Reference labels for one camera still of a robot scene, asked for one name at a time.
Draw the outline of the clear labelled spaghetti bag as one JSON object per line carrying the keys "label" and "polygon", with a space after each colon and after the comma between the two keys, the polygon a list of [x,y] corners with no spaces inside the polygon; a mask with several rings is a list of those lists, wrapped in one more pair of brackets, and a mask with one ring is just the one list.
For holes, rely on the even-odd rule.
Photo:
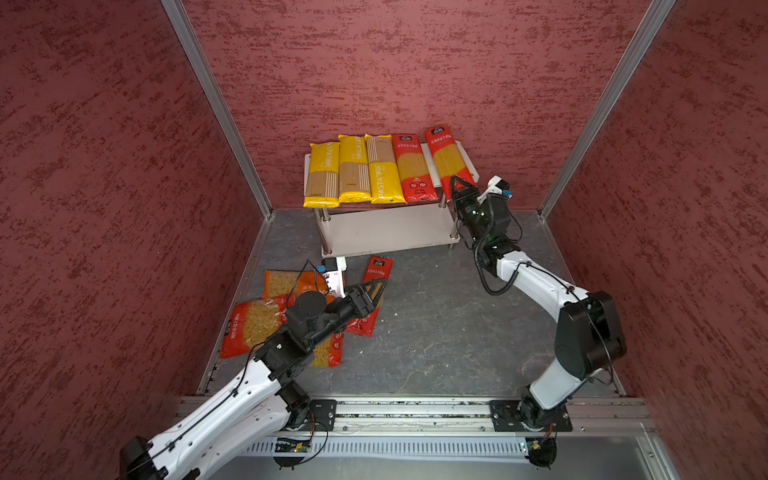
{"label": "clear labelled spaghetti bag", "polygon": [[418,138],[410,134],[393,134],[391,140],[405,201],[408,204],[437,201]]}

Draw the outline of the yellow spaghetti bag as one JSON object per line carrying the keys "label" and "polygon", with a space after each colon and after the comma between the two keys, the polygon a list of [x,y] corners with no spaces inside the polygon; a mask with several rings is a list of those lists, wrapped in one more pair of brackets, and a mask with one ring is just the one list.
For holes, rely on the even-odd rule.
{"label": "yellow spaghetti bag", "polygon": [[340,205],[340,143],[311,144],[304,208],[337,208]]}
{"label": "yellow spaghetti bag", "polygon": [[369,165],[371,203],[405,204],[391,136],[365,135],[364,140]]}
{"label": "yellow spaghetti bag", "polygon": [[367,147],[363,137],[339,135],[339,200],[363,203],[372,200]]}

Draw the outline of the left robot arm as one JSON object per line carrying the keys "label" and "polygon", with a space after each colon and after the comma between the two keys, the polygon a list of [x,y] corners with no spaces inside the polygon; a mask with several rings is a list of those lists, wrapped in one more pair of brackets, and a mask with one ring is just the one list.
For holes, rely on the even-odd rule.
{"label": "left robot arm", "polygon": [[295,382],[315,349],[378,307],[387,282],[347,288],[333,301],[301,294],[286,322],[249,353],[244,368],[187,417],[151,439],[136,437],[120,451],[122,479],[207,479],[253,442],[298,428],[310,399]]}

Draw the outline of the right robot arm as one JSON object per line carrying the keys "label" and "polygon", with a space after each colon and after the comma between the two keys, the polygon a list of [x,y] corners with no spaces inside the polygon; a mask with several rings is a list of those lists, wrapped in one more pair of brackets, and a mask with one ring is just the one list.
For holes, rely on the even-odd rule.
{"label": "right robot arm", "polygon": [[615,378],[614,362],[627,353],[614,299],[577,287],[533,261],[507,235],[516,221],[508,208],[509,184],[493,178],[485,191],[454,175],[448,181],[456,226],[464,227],[480,282],[501,296],[516,288],[556,323],[554,360],[524,387],[514,418],[541,431],[565,413],[565,404],[600,371]]}

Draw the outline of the white two-tier shelf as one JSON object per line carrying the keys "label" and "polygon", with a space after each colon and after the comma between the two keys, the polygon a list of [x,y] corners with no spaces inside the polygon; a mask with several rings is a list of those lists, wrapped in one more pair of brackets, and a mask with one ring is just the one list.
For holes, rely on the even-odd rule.
{"label": "white two-tier shelf", "polygon": [[[310,208],[322,243],[324,256],[352,257],[452,244],[458,235],[455,220],[447,206],[428,145],[421,142],[438,200],[408,204],[374,205],[370,202],[341,203],[337,208]],[[458,148],[475,180],[479,175],[462,145]],[[305,182],[310,154],[306,157]]]}

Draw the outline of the red macaroni bag large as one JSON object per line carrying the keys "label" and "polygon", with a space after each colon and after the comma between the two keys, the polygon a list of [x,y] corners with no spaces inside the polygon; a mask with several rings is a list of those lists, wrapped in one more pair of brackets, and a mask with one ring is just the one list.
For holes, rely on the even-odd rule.
{"label": "red macaroni bag large", "polygon": [[342,363],[344,334],[337,333],[318,345],[313,353],[312,368],[334,368]]}

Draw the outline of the orange pastatime macaroni bag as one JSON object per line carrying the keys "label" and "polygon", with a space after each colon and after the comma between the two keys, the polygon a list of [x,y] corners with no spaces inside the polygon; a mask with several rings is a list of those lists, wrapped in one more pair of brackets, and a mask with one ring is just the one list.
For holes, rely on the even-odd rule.
{"label": "orange pastatime macaroni bag", "polygon": [[263,298],[285,295],[298,298],[308,291],[318,291],[325,295],[330,293],[324,277],[315,271],[267,270],[264,274]]}

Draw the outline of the red macaroni bag small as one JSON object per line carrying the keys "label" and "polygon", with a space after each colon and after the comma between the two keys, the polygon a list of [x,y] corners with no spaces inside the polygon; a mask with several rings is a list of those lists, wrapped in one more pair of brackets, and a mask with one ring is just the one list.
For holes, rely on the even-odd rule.
{"label": "red macaroni bag small", "polygon": [[245,355],[277,332],[285,322],[286,298],[265,298],[237,305],[230,316],[219,358]]}

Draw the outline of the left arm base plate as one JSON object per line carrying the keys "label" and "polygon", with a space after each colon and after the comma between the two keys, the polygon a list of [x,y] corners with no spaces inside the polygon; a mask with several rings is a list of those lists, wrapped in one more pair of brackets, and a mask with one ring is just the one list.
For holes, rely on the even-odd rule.
{"label": "left arm base plate", "polygon": [[338,401],[335,399],[310,399],[290,406],[289,417],[283,431],[312,432],[332,431],[336,420]]}

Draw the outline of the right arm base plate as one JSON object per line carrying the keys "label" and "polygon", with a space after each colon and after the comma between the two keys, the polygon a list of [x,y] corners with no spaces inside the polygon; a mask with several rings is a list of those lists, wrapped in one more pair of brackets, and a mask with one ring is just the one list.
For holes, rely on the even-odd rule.
{"label": "right arm base plate", "polygon": [[572,432],[565,404],[544,410],[533,400],[491,400],[488,404],[495,432]]}

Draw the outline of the aluminium rail front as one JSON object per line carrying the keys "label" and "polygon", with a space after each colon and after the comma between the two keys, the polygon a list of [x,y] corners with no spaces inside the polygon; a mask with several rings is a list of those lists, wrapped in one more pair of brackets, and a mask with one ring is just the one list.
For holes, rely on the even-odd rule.
{"label": "aluminium rail front", "polygon": [[566,403],[572,432],[495,432],[487,397],[317,397],[338,401],[337,436],[656,436],[640,398],[575,398]]}

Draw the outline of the right corner aluminium post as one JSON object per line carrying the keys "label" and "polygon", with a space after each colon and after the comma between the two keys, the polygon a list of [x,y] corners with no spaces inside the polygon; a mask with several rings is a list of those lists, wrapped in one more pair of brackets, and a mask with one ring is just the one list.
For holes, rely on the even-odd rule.
{"label": "right corner aluminium post", "polygon": [[558,200],[578,170],[675,4],[675,0],[653,0],[650,2],[581,134],[538,209],[538,217],[542,222],[546,222],[553,212]]}

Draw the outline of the corner aluminium post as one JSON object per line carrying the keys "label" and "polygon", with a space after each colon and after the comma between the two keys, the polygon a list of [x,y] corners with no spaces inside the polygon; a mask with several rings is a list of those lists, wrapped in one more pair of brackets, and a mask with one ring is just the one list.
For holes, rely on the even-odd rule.
{"label": "corner aluminium post", "polygon": [[194,32],[183,2],[162,0],[161,4],[263,217],[267,221],[271,221],[273,217],[272,204],[200,41]]}
{"label": "corner aluminium post", "polygon": [[675,0],[653,0],[650,2],[581,134],[538,209],[538,217],[542,222],[546,222],[553,212],[558,200],[578,170],[675,4]]}

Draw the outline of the left corner aluminium post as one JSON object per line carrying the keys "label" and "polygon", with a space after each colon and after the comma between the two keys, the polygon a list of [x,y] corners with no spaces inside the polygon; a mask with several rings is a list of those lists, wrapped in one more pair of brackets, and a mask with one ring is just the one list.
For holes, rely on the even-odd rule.
{"label": "left corner aluminium post", "polygon": [[162,0],[161,4],[263,217],[267,221],[271,221],[273,217],[272,204],[200,41],[194,32],[183,2]]}

